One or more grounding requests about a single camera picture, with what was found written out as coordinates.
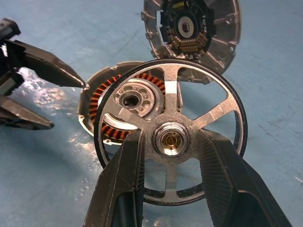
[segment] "metal housing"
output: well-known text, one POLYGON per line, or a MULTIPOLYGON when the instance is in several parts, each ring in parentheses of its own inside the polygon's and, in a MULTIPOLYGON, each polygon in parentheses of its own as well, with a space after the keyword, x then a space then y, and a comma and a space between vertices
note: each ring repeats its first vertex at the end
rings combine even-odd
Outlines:
MULTIPOLYGON (((145 0, 141 18, 145 23, 146 38, 149 40, 152 55, 155 58, 181 58, 176 55, 166 43, 160 27, 157 25, 164 0, 145 0)), ((241 36, 241 9, 239 0, 204 0, 209 9, 214 12, 216 34, 213 35, 207 52, 197 62, 210 69, 223 73, 231 64, 236 52, 236 46, 241 36)))
MULTIPOLYGON (((79 122, 82 127, 93 136, 94 133, 94 125, 90 120, 90 100, 93 96, 94 92, 100 86, 101 83, 104 83, 107 79, 112 78, 116 75, 123 75, 125 72, 131 70, 132 68, 142 64, 142 61, 124 61, 118 63, 114 67, 105 67, 95 73, 87 82, 86 87, 82 90, 80 96, 80 104, 78 109, 79 122)), ((106 144, 121 144, 119 141, 113 141, 110 138, 105 139, 106 144)))

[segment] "black tool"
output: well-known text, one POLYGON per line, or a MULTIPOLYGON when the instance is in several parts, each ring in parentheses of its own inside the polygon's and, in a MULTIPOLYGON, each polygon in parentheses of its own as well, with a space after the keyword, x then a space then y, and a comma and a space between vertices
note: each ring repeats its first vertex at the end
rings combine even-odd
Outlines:
POLYGON ((127 136, 97 181, 84 227, 140 227, 143 214, 144 152, 141 132, 127 136))
POLYGON ((24 82, 19 69, 32 69, 40 78, 61 87, 84 88, 85 82, 52 53, 9 40, 19 34, 19 27, 14 21, 0 20, 0 47, 6 46, 7 52, 6 55, 0 50, 0 125, 30 130, 51 129, 54 127, 51 121, 7 97, 24 82))
MULTIPOLYGON (((141 226, 143 139, 140 131, 129 134, 101 173, 84 227, 141 226)), ((214 227, 291 227, 261 177, 227 138, 201 130, 198 140, 203 188, 214 227)))

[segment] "electronic component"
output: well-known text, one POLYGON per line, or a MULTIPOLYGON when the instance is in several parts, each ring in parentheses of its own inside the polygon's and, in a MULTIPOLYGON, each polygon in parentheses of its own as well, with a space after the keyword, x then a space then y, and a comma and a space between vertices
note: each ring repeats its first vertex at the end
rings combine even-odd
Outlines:
POLYGON ((154 57, 188 59, 219 73, 240 41, 238 0, 145 0, 141 18, 154 57))

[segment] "wheel spoke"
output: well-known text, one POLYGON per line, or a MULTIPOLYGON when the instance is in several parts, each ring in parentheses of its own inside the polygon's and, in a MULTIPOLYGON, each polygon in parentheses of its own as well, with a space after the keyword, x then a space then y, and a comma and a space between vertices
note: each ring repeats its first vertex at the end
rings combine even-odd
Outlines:
POLYGON ((143 119, 142 117, 132 113, 127 108, 121 106, 117 103, 113 97, 110 97, 104 106, 104 110, 106 110, 106 114, 112 114, 115 117, 136 126, 137 128, 144 130, 148 128, 149 121, 143 119))
POLYGON ((145 160, 147 159, 153 159, 155 161, 157 161, 157 159, 155 159, 154 153, 155 148, 153 146, 153 142, 152 142, 152 135, 149 133, 149 131, 145 131, 144 132, 144 145, 143 145, 143 149, 144 149, 144 153, 145 153, 145 160))
POLYGON ((169 163, 166 165, 166 183, 164 200, 176 201, 177 197, 177 165, 169 163))
POLYGON ((183 99, 179 82, 177 83, 177 101, 177 109, 181 113, 183 108, 183 99))
POLYGON ((178 71, 180 65, 161 66, 164 73, 165 84, 165 111, 169 113, 177 112, 178 107, 178 71))
POLYGON ((203 128, 211 123, 215 122, 222 116, 230 113, 231 111, 238 112, 238 105, 234 98, 231 95, 228 95, 227 98, 215 106, 212 110, 205 113, 201 117, 198 117, 194 120, 194 124, 198 125, 199 128, 203 128))

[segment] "wheel hub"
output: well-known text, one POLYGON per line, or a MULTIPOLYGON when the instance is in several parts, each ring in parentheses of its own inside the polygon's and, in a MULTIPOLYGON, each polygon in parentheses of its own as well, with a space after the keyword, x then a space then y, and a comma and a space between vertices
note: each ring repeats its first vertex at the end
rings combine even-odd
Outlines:
MULTIPOLYGON (((98 105, 100 105, 100 102, 109 87, 100 96, 98 105)), ((155 84, 144 79, 130 79, 127 84, 124 84, 114 94, 114 99, 117 103, 129 109, 134 114, 144 117, 147 120, 151 120, 163 112, 164 97, 161 90, 155 84)), ((116 118, 112 114, 106 114, 104 116, 104 122, 117 129, 138 129, 134 125, 116 118)))
POLYGON ((188 147, 188 132, 179 123, 165 123, 156 130, 154 145, 162 155, 168 157, 179 156, 188 147))

